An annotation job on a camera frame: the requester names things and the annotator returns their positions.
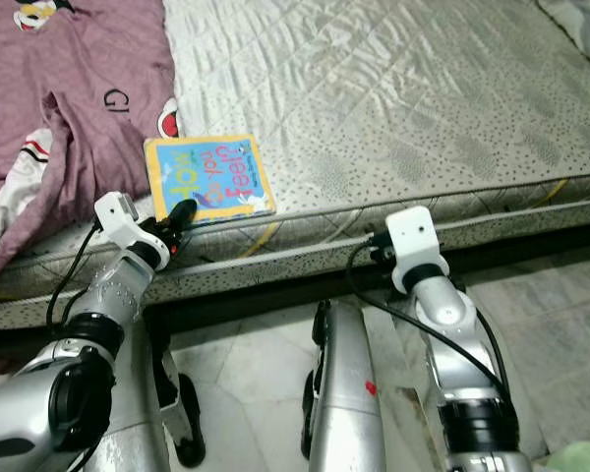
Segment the blanket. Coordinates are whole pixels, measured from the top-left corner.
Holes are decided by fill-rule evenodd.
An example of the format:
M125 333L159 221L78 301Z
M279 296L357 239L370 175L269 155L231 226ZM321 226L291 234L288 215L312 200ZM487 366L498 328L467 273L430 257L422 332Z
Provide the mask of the blanket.
M159 2L0 0L0 269L104 193L148 192L173 74Z

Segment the bed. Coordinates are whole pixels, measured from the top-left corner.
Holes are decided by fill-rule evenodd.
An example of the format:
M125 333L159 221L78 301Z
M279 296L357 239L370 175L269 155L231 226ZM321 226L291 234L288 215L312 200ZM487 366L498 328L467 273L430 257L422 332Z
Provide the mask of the bed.
M590 223L590 62L534 2L163 4L179 134L253 133L277 212L193 230L146 303L340 269L413 205L449 249ZM0 328L43 323L88 229L1 271ZM60 300L114 253L95 236Z

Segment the white mattress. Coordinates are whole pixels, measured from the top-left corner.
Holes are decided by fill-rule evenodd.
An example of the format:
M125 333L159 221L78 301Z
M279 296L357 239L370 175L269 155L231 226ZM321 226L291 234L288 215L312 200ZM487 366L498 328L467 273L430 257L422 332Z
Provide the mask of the white mattress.
M149 302L339 269L416 204L449 248L590 223L590 63L535 3L164 6L182 134L253 133L277 213L196 231ZM4 271L0 327L41 323L86 230ZM70 288L113 251L93 240Z

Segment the marble floor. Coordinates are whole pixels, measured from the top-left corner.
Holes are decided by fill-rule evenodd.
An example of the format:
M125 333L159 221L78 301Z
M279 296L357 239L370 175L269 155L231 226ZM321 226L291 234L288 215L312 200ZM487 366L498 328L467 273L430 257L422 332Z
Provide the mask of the marble floor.
M464 281L501 341L523 449L541 456L590 438L590 247L473 272ZM315 310L304 305L173 337L174 358L202 407L207 456L196 470L307 470L299 450L301 395L317 358ZM365 320L387 470L437 472L420 336L373 308ZM171 467L186 470L174 454Z

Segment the children's book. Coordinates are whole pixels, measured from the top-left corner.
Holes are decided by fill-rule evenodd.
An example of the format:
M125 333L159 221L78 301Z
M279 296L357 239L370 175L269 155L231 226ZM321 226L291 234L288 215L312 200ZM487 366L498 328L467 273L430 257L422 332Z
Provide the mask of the children's book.
M197 202L195 223L275 212L253 135L156 139L145 143L155 218Z

